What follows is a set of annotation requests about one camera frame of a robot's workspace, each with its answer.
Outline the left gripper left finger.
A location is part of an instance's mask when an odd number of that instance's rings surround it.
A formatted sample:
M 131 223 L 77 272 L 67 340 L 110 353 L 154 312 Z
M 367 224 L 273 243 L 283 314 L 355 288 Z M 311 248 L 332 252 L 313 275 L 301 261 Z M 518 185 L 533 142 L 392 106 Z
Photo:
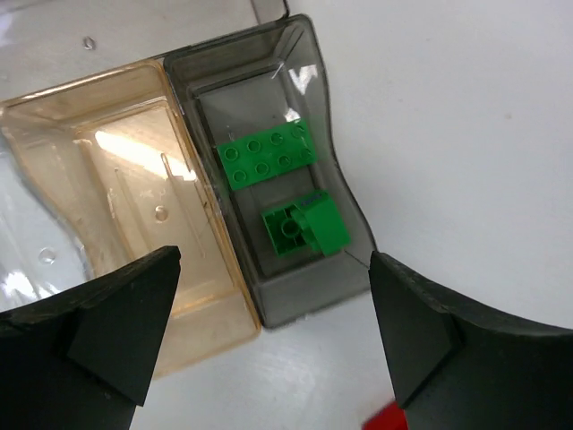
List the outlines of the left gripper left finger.
M 3 429 L 127 429 L 180 276 L 177 246 L 1 314 Z

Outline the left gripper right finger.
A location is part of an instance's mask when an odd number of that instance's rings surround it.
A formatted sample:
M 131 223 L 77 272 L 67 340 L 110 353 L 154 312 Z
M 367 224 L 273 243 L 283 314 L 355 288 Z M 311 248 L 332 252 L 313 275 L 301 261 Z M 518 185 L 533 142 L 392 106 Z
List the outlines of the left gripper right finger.
M 369 278 L 409 428 L 571 428 L 571 330 L 484 305 L 380 252 Z

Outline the red rectangular lego brick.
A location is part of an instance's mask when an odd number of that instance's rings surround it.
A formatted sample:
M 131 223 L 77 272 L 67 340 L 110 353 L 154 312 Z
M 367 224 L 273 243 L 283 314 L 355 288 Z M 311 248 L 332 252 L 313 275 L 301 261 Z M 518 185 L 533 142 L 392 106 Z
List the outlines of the red rectangular lego brick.
M 407 430 L 406 415 L 395 401 L 388 403 L 362 424 L 363 430 Z

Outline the green long lego brick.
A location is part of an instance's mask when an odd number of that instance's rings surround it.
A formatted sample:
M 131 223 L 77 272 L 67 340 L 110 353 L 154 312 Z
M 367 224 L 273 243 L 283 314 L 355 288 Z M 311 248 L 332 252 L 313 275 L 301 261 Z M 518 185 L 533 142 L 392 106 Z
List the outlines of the green long lego brick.
M 351 243 L 351 236 L 328 191 L 313 190 L 261 214 L 277 256 L 310 248 L 324 256 L 336 254 Z

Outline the green lego brick with studs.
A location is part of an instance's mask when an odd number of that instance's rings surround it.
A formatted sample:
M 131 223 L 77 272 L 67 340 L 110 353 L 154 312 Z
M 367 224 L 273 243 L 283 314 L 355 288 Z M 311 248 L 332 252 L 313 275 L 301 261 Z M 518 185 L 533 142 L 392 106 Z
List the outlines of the green lego brick with studs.
M 217 146 L 233 191 L 317 161 L 310 129 L 298 119 Z

